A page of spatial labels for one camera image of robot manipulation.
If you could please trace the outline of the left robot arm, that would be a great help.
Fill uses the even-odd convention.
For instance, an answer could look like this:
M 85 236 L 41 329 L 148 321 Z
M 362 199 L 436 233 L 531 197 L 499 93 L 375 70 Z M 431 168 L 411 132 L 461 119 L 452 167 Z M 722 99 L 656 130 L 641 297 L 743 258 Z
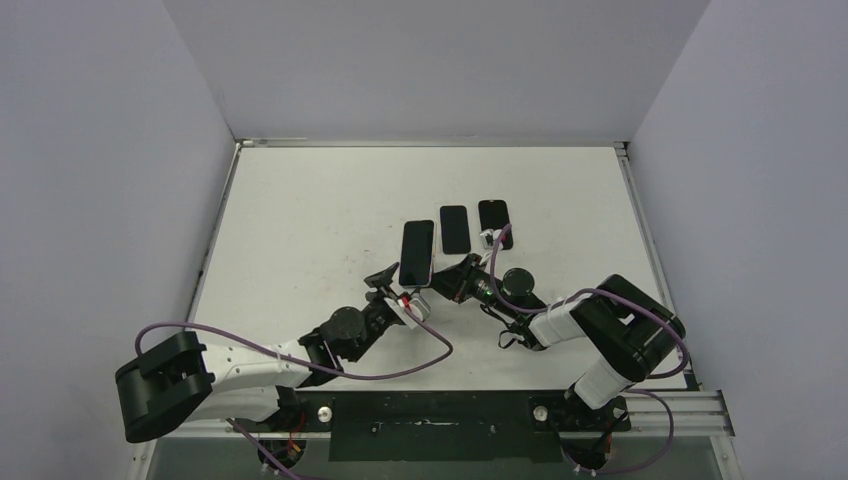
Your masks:
M 365 307 L 341 307 L 298 340 L 221 346 L 183 330 L 140 350 L 115 374 L 126 440 L 142 443 L 189 421 L 226 417 L 290 428 L 299 407 L 290 390 L 341 376 L 342 362 L 360 360 L 390 326 L 402 324 L 391 288 L 398 268 L 365 278 Z

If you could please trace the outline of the black phone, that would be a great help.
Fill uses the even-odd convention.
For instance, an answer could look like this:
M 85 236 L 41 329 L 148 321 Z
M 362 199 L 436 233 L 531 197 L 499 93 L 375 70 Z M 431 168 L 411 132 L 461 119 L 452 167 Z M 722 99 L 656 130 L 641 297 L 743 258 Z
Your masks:
M 442 251 L 446 255 L 471 252 L 467 209 L 462 205 L 445 205 L 439 210 Z

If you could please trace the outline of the black phone case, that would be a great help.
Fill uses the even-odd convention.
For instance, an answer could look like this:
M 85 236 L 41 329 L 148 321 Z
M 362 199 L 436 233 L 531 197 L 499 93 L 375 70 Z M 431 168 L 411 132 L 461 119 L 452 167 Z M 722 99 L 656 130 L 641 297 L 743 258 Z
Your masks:
M 480 200 L 477 205 L 480 232 L 484 229 L 500 229 L 510 222 L 507 203 L 502 199 Z

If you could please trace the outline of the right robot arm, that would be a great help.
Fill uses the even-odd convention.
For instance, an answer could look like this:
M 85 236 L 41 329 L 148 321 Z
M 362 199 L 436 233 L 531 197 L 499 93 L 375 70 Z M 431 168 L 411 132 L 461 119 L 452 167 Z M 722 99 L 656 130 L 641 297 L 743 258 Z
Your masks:
M 529 350 L 581 338 L 590 341 L 599 358 L 569 388 L 565 402 L 568 421 L 580 429 L 600 421 L 605 406 L 627 388 L 662 378 L 657 368 L 673 352 L 679 352 L 680 362 L 667 377 L 683 371 L 690 360 L 682 321 L 618 274 L 547 305 L 535 295 L 529 271 L 512 268 L 498 278 L 490 263 L 470 254 L 434 273 L 430 287 L 457 304 L 478 301 L 504 319 L 507 332 Z

